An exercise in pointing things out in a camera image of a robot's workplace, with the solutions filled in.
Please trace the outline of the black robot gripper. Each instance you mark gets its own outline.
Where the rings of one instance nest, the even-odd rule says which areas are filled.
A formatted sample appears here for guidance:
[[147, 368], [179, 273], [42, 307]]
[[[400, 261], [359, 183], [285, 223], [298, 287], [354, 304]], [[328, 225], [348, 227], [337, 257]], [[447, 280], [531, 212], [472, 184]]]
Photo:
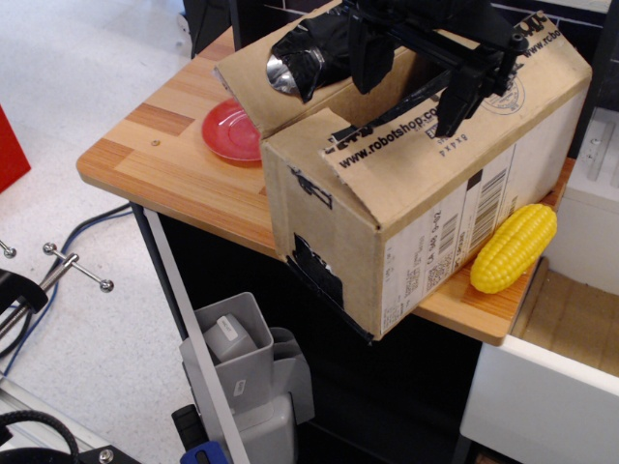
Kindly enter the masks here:
[[[451, 137], [481, 103], [504, 94], [527, 41], [488, 1], [344, 1], [349, 63], [359, 92], [368, 94], [392, 69], [395, 46], [405, 46], [456, 72], [437, 106], [437, 137]], [[462, 72], [470, 67], [478, 74]], [[483, 79], [489, 84], [482, 89]]]

